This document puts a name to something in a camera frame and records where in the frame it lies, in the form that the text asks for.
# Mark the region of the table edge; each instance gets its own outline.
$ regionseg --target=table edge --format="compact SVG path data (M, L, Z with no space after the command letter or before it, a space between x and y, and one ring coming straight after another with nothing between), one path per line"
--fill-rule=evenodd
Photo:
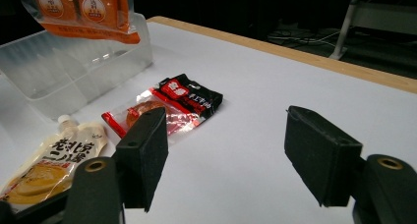
M417 80L406 78L403 76L373 70L370 68L341 62L339 60L333 60L322 56L302 52L299 50L294 50L287 47L275 45L265 41L260 41L213 28L206 28L198 25L193 25L190 23L162 16L151 17L147 19L147 22L171 26L174 28L179 28L190 32L214 37L234 44L239 44L252 49L260 50L269 54L306 63L318 68L337 72L346 76L354 77L376 84L386 85L392 88L397 88L411 93L417 93Z

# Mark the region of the red snack bag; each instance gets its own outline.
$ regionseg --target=red snack bag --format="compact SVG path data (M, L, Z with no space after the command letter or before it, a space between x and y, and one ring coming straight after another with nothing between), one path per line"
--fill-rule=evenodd
M165 107L167 133L186 133L211 117L222 99L222 94L182 74L161 81L126 104L103 113L101 117L123 138L143 113L156 107Z

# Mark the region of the clear plastic container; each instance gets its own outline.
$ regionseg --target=clear plastic container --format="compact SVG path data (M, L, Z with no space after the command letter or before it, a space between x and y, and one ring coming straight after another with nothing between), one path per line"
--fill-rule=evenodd
M45 117L72 114L152 62L147 22L132 16L139 44L41 31L0 46L0 72Z

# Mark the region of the metal stand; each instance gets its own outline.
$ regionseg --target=metal stand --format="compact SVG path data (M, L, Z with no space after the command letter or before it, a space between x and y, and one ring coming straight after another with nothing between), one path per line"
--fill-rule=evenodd
M351 0L330 59L339 60L347 51L343 44L351 26L417 34L417 7Z

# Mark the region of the plastic wrapper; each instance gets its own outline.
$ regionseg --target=plastic wrapper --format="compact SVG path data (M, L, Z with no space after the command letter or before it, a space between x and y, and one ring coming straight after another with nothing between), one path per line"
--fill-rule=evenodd
M142 114L155 107L165 107L168 135L182 135L210 118L222 99L221 93L191 81L183 74L161 81L101 117L123 138Z
M49 32L66 37L139 43L133 0L21 0Z
M44 140L0 193L15 213L69 189L79 164L97 157L107 144L102 125L77 126L67 115L60 120L61 133Z

